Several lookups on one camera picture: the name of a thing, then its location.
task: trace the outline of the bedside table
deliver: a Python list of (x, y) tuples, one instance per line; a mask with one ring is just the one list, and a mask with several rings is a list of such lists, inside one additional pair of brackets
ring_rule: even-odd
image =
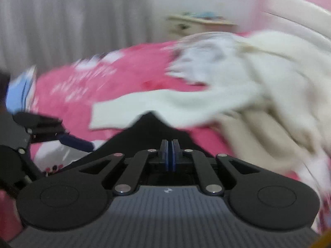
[(182, 15), (167, 18), (168, 39), (178, 40), (184, 36), (203, 32), (235, 32), (236, 24), (227, 20), (206, 20)]

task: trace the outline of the bed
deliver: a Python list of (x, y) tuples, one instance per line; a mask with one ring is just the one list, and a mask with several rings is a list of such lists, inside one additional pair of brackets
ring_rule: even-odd
[[(330, 24), (331, 0), (258, 0), (253, 30), (274, 29), (295, 34), (320, 48), (331, 50)], [(140, 44), (53, 69), (39, 77), (31, 111), (57, 116), (73, 135), (102, 143), (120, 130), (90, 131), (88, 124), (93, 103), (139, 91), (198, 91), (204, 88), (188, 85), (183, 80), (164, 74), (173, 58), (174, 44)], [(212, 155), (232, 154), (226, 140), (209, 127), (187, 128), (186, 131)], [(52, 144), (36, 144), (31, 148), (31, 156), (41, 170), (51, 169), (54, 165), (63, 167), (72, 162), (72, 159), (65, 159), (69, 156), (62, 147)], [(296, 173), (289, 173), (288, 176), (298, 178)], [(315, 225), (319, 231), (328, 227), (328, 203), (329, 198), (324, 198), (324, 208)], [(18, 229), (18, 224), (14, 225), (10, 237)]]

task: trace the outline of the blue cloth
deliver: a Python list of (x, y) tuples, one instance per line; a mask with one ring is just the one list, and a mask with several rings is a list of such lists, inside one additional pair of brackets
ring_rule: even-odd
[(24, 111), (29, 108), (30, 98), (34, 95), (35, 67), (23, 72), (9, 83), (6, 107), (11, 113)]

